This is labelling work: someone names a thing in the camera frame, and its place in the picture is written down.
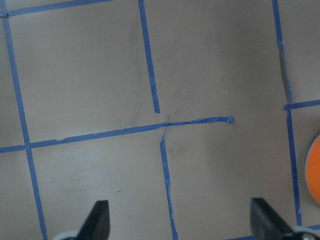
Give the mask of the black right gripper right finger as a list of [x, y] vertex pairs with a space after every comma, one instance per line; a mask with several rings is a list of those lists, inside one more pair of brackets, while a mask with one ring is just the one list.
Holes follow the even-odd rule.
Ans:
[[293, 240], [292, 228], [264, 198], [250, 200], [250, 230], [256, 240]]

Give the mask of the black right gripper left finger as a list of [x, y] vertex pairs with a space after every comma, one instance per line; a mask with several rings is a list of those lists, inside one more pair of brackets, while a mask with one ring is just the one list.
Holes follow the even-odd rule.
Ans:
[[78, 240], [108, 240], [110, 236], [110, 210], [108, 200], [96, 201], [81, 226]]

